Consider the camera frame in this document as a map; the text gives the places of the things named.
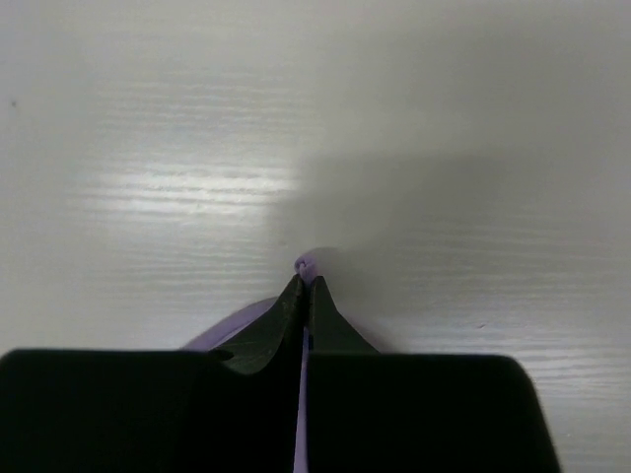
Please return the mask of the lavender t shirt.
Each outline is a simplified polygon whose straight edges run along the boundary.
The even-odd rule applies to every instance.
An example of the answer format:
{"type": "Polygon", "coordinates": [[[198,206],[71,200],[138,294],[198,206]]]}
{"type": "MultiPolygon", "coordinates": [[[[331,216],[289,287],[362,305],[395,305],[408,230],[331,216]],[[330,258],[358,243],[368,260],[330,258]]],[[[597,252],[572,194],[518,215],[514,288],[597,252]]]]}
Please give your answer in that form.
{"type": "MultiPolygon", "coordinates": [[[[311,252],[307,252],[298,257],[294,263],[294,270],[301,277],[303,282],[309,287],[314,281],[319,271],[316,266],[316,259],[311,252]]],[[[246,328],[250,328],[253,323],[260,319],[269,310],[276,298],[268,298],[231,313],[217,324],[211,326],[204,332],[195,336],[182,346],[183,350],[196,352],[209,351],[224,342],[232,340],[246,328]]],[[[293,468],[294,473],[308,472],[307,459],[307,361],[309,349],[309,330],[304,329],[303,347],[301,353],[300,391],[298,401],[298,415],[296,425],[296,436],[294,441],[293,468]]]]}

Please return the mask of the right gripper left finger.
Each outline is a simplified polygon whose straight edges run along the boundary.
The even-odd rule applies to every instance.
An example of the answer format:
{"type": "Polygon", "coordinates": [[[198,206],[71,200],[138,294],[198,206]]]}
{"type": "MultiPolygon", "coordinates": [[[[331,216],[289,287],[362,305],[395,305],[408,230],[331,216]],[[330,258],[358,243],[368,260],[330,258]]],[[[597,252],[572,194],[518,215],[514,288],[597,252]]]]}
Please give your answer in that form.
{"type": "Polygon", "coordinates": [[[289,472],[304,284],[219,345],[1,360],[5,472],[289,472]]]}

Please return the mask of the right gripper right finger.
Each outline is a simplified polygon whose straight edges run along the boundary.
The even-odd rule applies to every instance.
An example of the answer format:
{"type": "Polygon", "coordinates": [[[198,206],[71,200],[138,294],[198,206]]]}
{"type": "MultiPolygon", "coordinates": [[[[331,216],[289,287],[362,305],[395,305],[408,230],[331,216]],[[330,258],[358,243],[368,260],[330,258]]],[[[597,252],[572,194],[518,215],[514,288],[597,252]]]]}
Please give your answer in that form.
{"type": "Polygon", "coordinates": [[[310,300],[306,381],[312,472],[557,472],[530,377],[514,359],[382,353],[339,313],[322,277],[310,300]]]}

